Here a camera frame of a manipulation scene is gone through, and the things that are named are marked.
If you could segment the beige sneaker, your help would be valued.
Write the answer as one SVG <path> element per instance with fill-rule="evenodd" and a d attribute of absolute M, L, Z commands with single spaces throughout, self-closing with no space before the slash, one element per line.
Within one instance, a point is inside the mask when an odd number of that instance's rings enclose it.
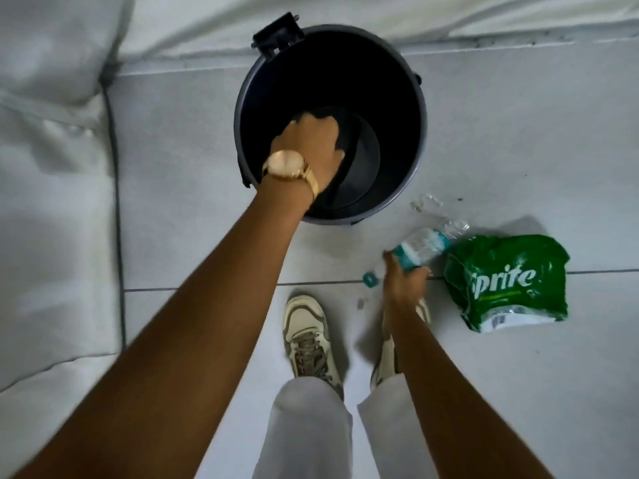
<path fill-rule="evenodd" d="M 326 315 L 314 297 L 300 294 L 288 300 L 283 339 L 293 377 L 317 378 L 344 400 L 344 386 L 333 356 Z"/>
<path fill-rule="evenodd" d="M 416 305 L 416 313 L 420 319 L 428 326 L 432 323 L 431 313 L 425 298 L 421 298 Z M 370 390 L 373 392 L 383 381 L 392 378 L 400 372 L 398 371 L 397 357 L 395 352 L 395 343 L 390 330 L 388 329 L 386 313 L 382 315 L 381 322 L 381 352 L 376 362 L 370 381 Z"/>

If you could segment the person's right forearm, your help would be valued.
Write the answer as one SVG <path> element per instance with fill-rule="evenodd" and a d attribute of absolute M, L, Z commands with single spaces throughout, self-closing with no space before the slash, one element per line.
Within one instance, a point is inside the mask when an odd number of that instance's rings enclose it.
<path fill-rule="evenodd" d="M 443 350 L 414 306 L 386 306 L 420 428 L 440 479 L 553 479 Z"/>

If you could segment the beige left sneaker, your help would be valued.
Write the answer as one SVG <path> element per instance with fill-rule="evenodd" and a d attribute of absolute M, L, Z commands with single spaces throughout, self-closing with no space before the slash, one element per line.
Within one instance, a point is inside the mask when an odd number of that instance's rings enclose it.
<path fill-rule="evenodd" d="M 333 356 L 326 315 L 314 297 L 300 294 L 288 300 L 283 339 L 293 377 L 317 378 L 344 400 L 344 386 Z"/>

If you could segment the green plastic pack wrapper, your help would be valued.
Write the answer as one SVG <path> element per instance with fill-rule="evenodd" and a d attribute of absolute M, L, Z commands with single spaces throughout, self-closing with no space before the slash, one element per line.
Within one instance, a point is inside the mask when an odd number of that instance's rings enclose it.
<path fill-rule="evenodd" d="M 565 321 L 569 261 L 549 236 L 479 235 L 445 252 L 443 278 L 467 327 L 486 334 Z"/>

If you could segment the gold wristwatch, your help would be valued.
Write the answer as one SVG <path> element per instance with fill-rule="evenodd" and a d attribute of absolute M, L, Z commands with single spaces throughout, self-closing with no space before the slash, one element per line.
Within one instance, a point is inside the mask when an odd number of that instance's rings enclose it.
<path fill-rule="evenodd" d="M 272 176 L 285 181 L 304 181 L 316 200 L 320 191 L 315 173 L 306 159 L 296 151 L 281 150 L 271 153 L 263 163 L 261 175 Z"/>

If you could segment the person's left hand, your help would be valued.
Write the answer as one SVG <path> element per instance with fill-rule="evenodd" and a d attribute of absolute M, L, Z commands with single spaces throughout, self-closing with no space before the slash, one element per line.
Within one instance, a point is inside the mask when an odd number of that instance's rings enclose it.
<path fill-rule="evenodd" d="M 344 151 L 337 149 L 338 136 L 339 124 L 334 117 L 304 113 L 274 138 L 263 169 L 270 176 L 307 183 L 316 199 L 344 159 Z"/>

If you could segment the dark grey trash bin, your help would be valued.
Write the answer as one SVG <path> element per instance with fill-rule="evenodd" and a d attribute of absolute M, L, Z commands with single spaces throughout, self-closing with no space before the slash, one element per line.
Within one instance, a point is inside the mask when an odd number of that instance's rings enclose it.
<path fill-rule="evenodd" d="M 408 186 L 424 154 L 422 80 L 388 41 L 350 25 L 301 28 L 278 18 L 254 34 L 260 55 L 235 107 L 234 136 L 245 187 L 260 183 L 272 140 L 304 113 L 333 117 L 345 152 L 336 177 L 306 213 L 316 225 L 355 225 Z"/>

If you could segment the person's left forearm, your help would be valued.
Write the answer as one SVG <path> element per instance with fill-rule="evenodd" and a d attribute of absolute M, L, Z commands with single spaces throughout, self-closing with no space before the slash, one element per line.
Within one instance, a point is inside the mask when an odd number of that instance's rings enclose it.
<path fill-rule="evenodd" d="M 266 177 L 224 239 L 12 479 L 193 479 L 312 200 L 306 182 Z"/>

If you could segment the white trousers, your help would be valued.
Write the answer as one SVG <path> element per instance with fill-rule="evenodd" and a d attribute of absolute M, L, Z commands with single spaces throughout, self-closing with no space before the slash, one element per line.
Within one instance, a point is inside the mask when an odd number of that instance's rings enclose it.
<path fill-rule="evenodd" d="M 387 379 L 358 405 L 380 479 L 439 479 L 406 379 Z M 277 394 L 252 479 L 351 479 L 353 418 L 318 378 Z"/>

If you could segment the clear plastic bottle teal label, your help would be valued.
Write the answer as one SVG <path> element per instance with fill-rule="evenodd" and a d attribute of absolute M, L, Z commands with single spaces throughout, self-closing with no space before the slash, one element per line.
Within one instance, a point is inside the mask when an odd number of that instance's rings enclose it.
<path fill-rule="evenodd" d="M 403 271 L 425 267 L 443 255 L 470 230 L 467 222 L 443 220 L 434 227 L 422 227 L 404 238 L 391 252 Z"/>

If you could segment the clear crumpled plastic scrap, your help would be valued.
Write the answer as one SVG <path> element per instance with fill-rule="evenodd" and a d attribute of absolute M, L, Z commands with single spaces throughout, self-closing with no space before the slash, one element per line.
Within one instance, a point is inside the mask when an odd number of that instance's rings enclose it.
<path fill-rule="evenodd" d="M 443 203 L 431 194 L 422 194 L 410 202 L 410 208 L 414 213 L 428 215 L 442 215 Z"/>

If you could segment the white sofa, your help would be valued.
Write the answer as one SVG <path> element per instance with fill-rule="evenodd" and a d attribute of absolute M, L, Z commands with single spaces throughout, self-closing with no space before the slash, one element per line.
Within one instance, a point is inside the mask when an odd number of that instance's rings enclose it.
<path fill-rule="evenodd" d="M 639 479 L 639 0 L 134 0 L 99 91 L 68 106 L 0 93 L 0 476 L 45 444 L 126 339 L 252 197 L 233 169 L 232 106 L 253 32 L 291 11 L 395 43 L 426 78 L 426 160 L 353 228 L 303 224 L 238 393 L 198 478 L 250 478 L 292 377 L 277 332 L 297 286 L 340 341 L 353 477 L 379 472 L 368 395 L 376 303 L 353 280 L 418 226 L 410 202 L 482 229 L 546 231 L 569 252 L 564 324 L 467 329 L 442 282 L 441 345 L 560 479 Z"/>

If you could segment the beige right sneaker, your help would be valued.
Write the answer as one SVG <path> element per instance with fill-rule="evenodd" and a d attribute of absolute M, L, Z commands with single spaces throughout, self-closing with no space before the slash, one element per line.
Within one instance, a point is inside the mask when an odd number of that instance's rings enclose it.
<path fill-rule="evenodd" d="M 428 326 L 432 323 L 431 313 L 425 298 L 421 298 L 416 305 L 416 313 L 420 319 Z M 370 381 L 370 390 L 373 392 L 383 381 L 392 378 L 400 372 L 398 371 L 397 357 L 395 352 L 395 343 L 390 330 L 388 329 L 386 313 L 382 315 L 381 322 L 381 352 L 376 362 Z"/>

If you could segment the person's right hand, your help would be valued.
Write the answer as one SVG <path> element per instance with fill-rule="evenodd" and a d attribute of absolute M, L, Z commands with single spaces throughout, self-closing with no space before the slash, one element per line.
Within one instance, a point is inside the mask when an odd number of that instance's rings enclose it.
<path fill-rule="evenodd" d="M 428 267 L 416 267 L 410 271 L 401 270 L 401 276 L 385 276 L 383 283 L 385 313 L 391 310 L 416 312 L 421 298 L 426 299 L 426 285 L 431 270 Z"/>

